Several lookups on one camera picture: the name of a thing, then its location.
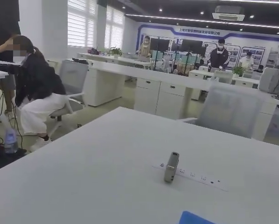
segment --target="ceiling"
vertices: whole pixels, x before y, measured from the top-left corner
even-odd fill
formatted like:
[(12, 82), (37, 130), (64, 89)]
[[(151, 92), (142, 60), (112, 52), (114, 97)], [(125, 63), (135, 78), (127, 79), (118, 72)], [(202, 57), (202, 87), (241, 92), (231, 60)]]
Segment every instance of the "ceiling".
[[(126, 14), (163, 16), (183, 19), (199, 19), (208, 21), (217, 21), (212, 17), (216, 6), (242, 6), (244, 8), (245, 19), (241, 23), (260, 24), (279, 26), (279, 4), (266, 3), (246, 3), (246, 2), (227, 2), (219, 0), (108, 0), (108, 3), (121, 10)], [(168, 25), (190, 26), (205, 28), (208, 26), (212, 29), (277, 34), (279, 29), (276, 28), (257, 28), (238, 25), (225, 24), (207, 24), (206, 22), (176, 21), (169, 19), (151, 19), (144, 17), (130, 17), (139, 22), (153, 22)]]

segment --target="green plant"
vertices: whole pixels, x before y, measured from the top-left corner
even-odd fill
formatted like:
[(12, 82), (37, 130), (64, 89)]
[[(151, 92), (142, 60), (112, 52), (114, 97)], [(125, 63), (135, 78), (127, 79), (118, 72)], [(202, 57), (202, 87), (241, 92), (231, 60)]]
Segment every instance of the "green plant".
[(109, 51), (109, 54), (110, 55), (119, 55), (119, 56), (123, 55), (120, 48), (111, 48), (110, 51)]
[(239, 75), (240, 77), (243, 75), (245, 68), (242, 66), (236, 66), (233, 68), (233, 73)]

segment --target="air conditioner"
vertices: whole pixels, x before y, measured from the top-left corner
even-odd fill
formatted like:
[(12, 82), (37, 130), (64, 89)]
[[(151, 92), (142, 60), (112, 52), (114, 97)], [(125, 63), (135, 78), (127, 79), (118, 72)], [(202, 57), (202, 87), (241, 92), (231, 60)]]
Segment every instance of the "air conditioner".
[(217, 6), (212, 15), (216, 20), (243, 21), (245, 18), (244, 9), (240, 6)]

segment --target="white pants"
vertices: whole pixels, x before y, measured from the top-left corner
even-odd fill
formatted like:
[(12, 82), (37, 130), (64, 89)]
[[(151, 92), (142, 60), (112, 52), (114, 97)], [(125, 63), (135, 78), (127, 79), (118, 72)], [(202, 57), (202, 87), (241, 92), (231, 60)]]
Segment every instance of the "white pants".
[(53, 112), (62, 109), (65, 103), (66, 96), (55, 93), (33, 101), (25, 98), (18, 107), (24, 133), (47, 133), (45, 121)]

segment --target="power strip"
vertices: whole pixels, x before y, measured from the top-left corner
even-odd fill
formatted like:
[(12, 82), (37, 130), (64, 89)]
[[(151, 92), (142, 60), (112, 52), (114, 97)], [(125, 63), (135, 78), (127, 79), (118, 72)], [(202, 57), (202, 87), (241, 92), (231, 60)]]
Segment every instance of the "power strip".
[[(163, 162), (152, 165), (152, 167), (157, 168), (157, 169), (166, 170), (166, 164)], [(190, 180), (202, 183), (202, 184), (206, 184), (208, 186), (211, 186), (211, 187), (223, 190), (223, 191), (228, 191), (226, 189), (226, 187), (223, 185), (222, 180), (218, 179), (218, 178), (201, 175), (201, 174), (198, 174), (197, 172), (184, 170), (182, 168), (177, 168), (176, 175), (182, 176), (186, 179), (190, 179)]]

